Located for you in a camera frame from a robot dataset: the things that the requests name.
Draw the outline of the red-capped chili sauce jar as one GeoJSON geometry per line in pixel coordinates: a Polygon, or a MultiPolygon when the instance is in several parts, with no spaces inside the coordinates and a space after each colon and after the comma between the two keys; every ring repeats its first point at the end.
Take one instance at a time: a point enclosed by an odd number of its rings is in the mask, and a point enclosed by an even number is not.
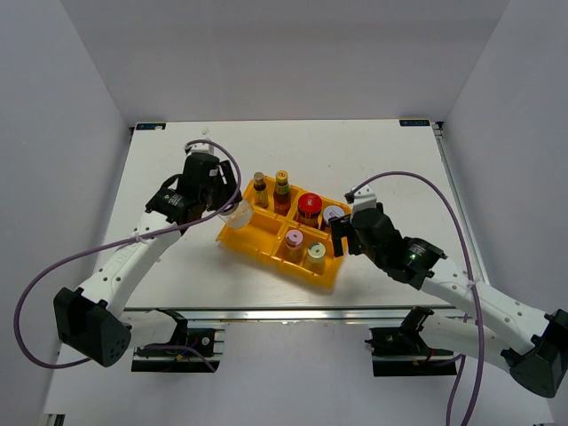
{"type": "Polygon", "coordinates": [[[296,221],[300,224],[317,228],[322,206],[323,201],[317,194],[302,194],[297,202],[296,221]]]}

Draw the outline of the white-lidded dark sauce jar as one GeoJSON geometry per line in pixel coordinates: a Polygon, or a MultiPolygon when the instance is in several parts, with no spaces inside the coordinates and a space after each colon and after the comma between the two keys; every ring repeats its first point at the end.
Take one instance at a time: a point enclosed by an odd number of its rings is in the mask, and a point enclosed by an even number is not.
{"type": "Polygon", "coordinates": [[[330,204],[326,206],[321,213],[321,221],[319,228],[323,232],[330,233],[330,222],[334,218],[341,218],[347,214],[342,206],[330,204]]]}

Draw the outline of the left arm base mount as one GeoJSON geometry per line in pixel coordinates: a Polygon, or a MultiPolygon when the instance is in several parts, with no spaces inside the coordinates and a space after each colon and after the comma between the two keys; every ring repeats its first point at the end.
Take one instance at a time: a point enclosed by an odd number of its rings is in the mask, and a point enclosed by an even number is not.
{"type": "Polygon", "coordinates": [[[130,312],[133,373],[213,374],[225,349],[225,330],[200,326],[172,310],[130,312]]]}

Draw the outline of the round clear glass jar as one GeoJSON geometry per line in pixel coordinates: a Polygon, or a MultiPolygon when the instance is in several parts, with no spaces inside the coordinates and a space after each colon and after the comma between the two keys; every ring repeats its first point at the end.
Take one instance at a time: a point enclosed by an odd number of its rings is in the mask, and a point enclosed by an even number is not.
{"type": "Polygon", "coordinates": [[[241,229],[248,225],[253,215],[254,209],[245,199],[242,199],[239,203],[234,203],[230,208],[219,214],[225,224],[232,229],[241,229]]]}

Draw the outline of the pink-capped spice shaker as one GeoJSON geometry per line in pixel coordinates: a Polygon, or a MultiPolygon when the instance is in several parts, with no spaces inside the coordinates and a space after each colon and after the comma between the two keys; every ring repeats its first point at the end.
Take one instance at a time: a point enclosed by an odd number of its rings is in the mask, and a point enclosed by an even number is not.
{"type": "Polygon", "coordinates": [[[294,264],[299,264],[304,256],[304,235],[300,230],[291,229],[285,235],[284,257],[294,264]]]}

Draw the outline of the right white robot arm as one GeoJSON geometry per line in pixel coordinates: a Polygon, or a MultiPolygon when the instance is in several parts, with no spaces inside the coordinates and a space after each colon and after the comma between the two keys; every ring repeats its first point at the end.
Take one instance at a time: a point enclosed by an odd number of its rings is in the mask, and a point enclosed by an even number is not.
{"type": "Polygon", "coordinates": [[[567,373],[567,312],[532,308],[460,271],[441,248],[404,237],[381,206],[330,221],[335,256],[365,255],[392,280],[448,302],[473,324],[415,307],[400,328],[413,354],[458,351],[508,372],[526,390],[554,398],[567,373]]]}

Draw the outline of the red sauce bottle yellow cap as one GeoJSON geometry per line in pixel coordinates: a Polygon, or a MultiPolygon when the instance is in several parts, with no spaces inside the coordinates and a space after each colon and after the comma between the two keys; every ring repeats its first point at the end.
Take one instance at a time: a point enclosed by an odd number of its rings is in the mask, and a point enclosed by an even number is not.
{"type": "Polygon", "coordinates": [[[275,175],[275,185],[273,191],[274,212],[286,216],[291,207],[291,193],[288,182],[288,173],[279,170],[275,175]]]}

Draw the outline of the yellow-capped white spice shaker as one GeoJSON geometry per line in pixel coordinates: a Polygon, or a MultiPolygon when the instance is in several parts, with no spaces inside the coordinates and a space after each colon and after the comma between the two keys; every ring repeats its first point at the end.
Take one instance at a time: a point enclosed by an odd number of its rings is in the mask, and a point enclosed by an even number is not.
{"type": "Polygon", "coordinates": [[[304,268],[316,274],[322,274],[325,269],[327,250],[323,243],[313,242],[304,257],[304,268]]]}

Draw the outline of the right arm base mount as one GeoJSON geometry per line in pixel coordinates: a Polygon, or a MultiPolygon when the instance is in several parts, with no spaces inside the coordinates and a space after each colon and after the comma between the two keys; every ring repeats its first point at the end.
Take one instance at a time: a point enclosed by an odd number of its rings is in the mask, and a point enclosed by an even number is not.
{"type": "Polygon", "coordinates": [[[372,327],[365,340],[374,377],[455,376],[457,356],[433,349],[420,337],[431,308],[414,307],[396,327],[372,327]]]}

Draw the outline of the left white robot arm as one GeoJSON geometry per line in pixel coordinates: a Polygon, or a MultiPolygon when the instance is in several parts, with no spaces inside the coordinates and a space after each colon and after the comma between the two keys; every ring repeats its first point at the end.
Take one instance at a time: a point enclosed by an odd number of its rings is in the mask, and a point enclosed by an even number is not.
{"type": "Polygon", "coordinates": [[[187,321],[177,312],[127,313],[130,296],[160,256],[206,212],[226,212],[241,201],[230,161],[206,151],[188,154],[182,173],[167,179],[146,204],[133,231],[107,262],[76,289],[54,297],[59,339],[102,367],[129,348],[158,344],[169,354],[187,344],[187,321]]]}

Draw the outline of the small brown yellow-label bottle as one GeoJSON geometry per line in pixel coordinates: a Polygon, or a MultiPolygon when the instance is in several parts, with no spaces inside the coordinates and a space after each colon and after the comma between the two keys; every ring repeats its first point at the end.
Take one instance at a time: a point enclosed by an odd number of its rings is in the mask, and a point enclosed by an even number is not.
{"type": "Polygon", "coordinates": [[[254,174],[254,203],[256,206],[266,209],[269,207],[269,198],[266,189],[264,174],[260,171],[254,174]]]}

